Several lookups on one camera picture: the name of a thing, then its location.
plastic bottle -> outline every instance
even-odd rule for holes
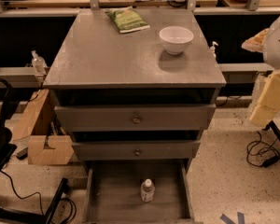
[[[151,202],[153,200],[153,194],[155,192],[155,186],[150,179],[145,180],[141,184],[141,198],[143,202]]]
[[[210,50],[213,52],[213,55],[216,58],[217,56],[216,56],[216,47],[215,46],[218,46],[218,43],[216,41],[213,41],[212,47],[210,47]]]
[[[31,51],[33,59],[31,61],[32,66],[38,74],[46,74],[45,67],[47,67],[46,61],[41,56],[38,56],[36,51]]]

gray cabinet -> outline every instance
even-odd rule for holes
[[[190,223],[186,173],[225,79],[190,12],[137,11],[150,29],[126,35],[101,10],[79,14],[44,85],[89,174],[85,223]],[[158,31],[175,24],[195,38],[171,56]]]

blue tape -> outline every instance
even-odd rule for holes
[[[245,218],[244,218],[244,214],[243,213],[238,212],[237,213],[237,219],[239,221],[239,224],[245,224]]]
[[[229,217],[227,217],[225,214],[222,214],[221,220],[224,221],[226,224],[235,224]]]

drawer knob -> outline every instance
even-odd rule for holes
[[[134,153],[134,156],[140,156],[141,151],[139,149],[137,149],[133,153]]]
[[[141,120],[140,120],[139,117],[137,117],[137,116],[133,117],[133,123],[134,123],[134,124],[138,124],[138,123],[140,123],[140,122],[141,122]]]

speckled floor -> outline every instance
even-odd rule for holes
[[[238,223],[237,213],[243,213],[245,224],[280,224],[280,161],[269,168],[256,168],[246,162],[247,145],[259,139],[272,143],[275,135],[248,122],[252,112],[249,98],[229,99],[219,106],[209,129],[204,132],[197,157],[189,172],[191,205],[196,221],[204,224],[224,223],[224,214]],[[7,121],[13,127],[21,118],[15,114]],[[280,128],[280,113],[275,118]],[[18,150],[27,140],[15,141]],[[274,145],[280,152],[280,143]],[[20,196],[39,191],[43,209],[47,210],[56,188],[63,177],[68,178],[71,191],[67,194],[77,206],[72,223],[81,223],[86,195],[86,174],[78,162],[67,166],[28,165],[27,159],[12,157],[4,171],[12,176]],[[0,174],[0,206],[40,214],[38,197],[19,200],[10,182]],[[61,203],[53,219],[60,223],[69,213],[68,203]],[[11,223],[0,220],[0,223]]]

